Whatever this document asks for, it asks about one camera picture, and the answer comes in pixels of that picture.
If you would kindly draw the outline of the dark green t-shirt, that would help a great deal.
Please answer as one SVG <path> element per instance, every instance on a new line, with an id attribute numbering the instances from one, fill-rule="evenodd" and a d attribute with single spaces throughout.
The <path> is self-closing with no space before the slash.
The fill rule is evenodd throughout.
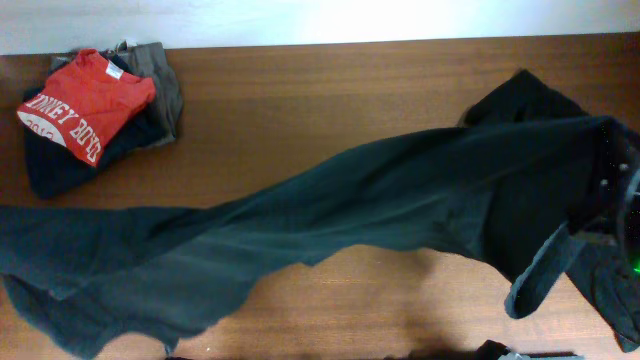
<path id="1" fill-rule="evenodd" d="M 17 312 L 91 359 L 140 333 L 173 350 L 235 312 L 256 283 L 354 245 L 431 248 L 487 263 L 515 319 L 561 274 L 639 345 L 624 247 L 588 241 L 638 139 L 578 117 L 427 130 L 362 145 L 208 209 L 1 210 L 1 276 Z"/>

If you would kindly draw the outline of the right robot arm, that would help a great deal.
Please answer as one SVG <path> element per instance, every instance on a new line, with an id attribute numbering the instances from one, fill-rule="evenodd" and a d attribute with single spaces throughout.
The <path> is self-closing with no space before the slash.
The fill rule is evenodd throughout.
<path id="1" fill-rule="evenodd" d="M 597 217 L 596 242 L 617 247 L 639 275 L 639 135 L 614 121 L 603 132 L 598 180 L 604 211 Z"/>

